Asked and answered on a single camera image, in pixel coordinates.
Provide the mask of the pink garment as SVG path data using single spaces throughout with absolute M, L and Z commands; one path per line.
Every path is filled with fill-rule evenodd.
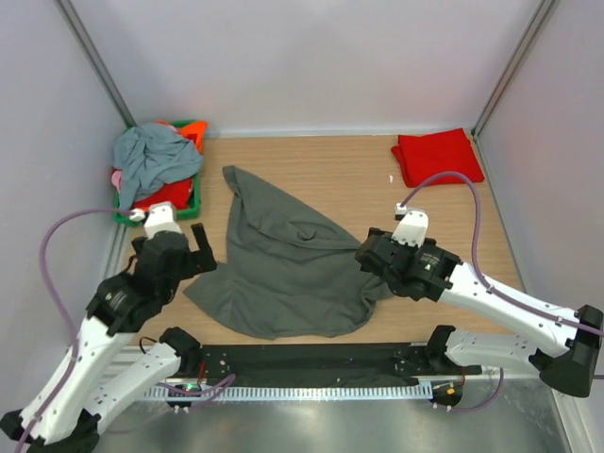
M 119 193 L 122 190 L 122 171 L 114 169 L 110 176 L 110 182 Z

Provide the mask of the orange t shirt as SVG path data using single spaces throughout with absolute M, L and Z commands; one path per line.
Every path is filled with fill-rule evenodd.
M 156 123 L 170 127 L 183 138 L 193 142 L 200 155 L 204 154 L 204 136 L 208 128 L 208 123 L 206 121 L 195 120 L 169 123 L 167 121 L 157 120 Z

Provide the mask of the dark grey t shirt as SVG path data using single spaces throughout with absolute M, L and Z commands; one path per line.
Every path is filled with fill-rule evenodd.
M 333 338 L 367 324 L 391 297 L 361 270 L 361 244 L 344 228 L 239 167 L 223 176 L 233 192 L 226 262 L 184 291 L 207 316 L 259 339 Z

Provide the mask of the red t shirt in basket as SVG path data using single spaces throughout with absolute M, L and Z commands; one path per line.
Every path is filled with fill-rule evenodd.
M 157 192 L 135 201 L 132 208 L 148 210 L 152 205 L 170 202 L 177 210 L 184 210 L 188 207 L 193 187 L 194 179 L 192 177 L 164 184 Z

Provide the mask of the green plastic basket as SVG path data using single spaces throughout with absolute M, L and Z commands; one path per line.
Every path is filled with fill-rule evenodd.
M 171 123 L 176 122 L 184 122 L 184 121 L 195 121 L 195 119 L 187 119 L 187 120 L 176 120 Z M 194 187 L 192 195 L 188 202 L 188 207 L 184 210 L 176 209 L 176 218 L 177 220 L 191 220 L 196 218 L 201 210 L 201 195 L 200 195 L 200 174 L 191 176 L 194 179 Z

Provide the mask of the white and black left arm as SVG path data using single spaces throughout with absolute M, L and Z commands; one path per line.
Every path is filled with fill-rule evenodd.
M 192 232 L 195 251 L 178 231 L 133 240 L 129 265 L 99 284 L 56 372 L 31 403 L 2 416 L 2 431 L 19 447 L 90 452 L 140 393 L 165 378 L 187 378 L 198 370 L 201 344 L 182 328 L 169 327 L 140 361 L 112 381 L 100 381 L 123 347 L 174 299 L 182 280 L 216 269 L 203 225 L 193 225 Z

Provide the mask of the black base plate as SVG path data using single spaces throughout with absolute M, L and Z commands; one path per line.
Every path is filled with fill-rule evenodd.
M 420 377 L 478 376 L 481 367 L 431 357 L 424 344 L 209 344 L 176 376 L 215 385 L 231 374 L 236 387 L 384 388 L 413 386 Z

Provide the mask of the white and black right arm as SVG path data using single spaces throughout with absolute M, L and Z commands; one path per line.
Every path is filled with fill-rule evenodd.
M 601 347 L 601 310 L 556 307 L 514 289 L 499 295 L 492 281 L 480 281 L 470 263 L 433 239 L 409 246 L 372 228 L 355 259 L 396 296 L 472 310 L 509 330 L 507 335 L 484 334 L 437 326 L 425 351 L 433 372 L 507 368 L 532 374 L 562 394 L 590 395 Z

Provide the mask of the folded red t shirt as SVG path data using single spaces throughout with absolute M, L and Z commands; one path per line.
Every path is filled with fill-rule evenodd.
M 409 188 L 442 172 L 461 173 L 474 183 L 484 180 L 473 145 L 462 128 L 422 136 L 399 135 L 391 152 Z

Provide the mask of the light blue t shirt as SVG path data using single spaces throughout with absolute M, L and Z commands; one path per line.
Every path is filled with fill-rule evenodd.
M 112 146 L 111 166 L 121 173 L 119 209 L 129 210 L 164 185 L 197 175 L 203 163 L 193 141 L 170 124 L 129 128 Z

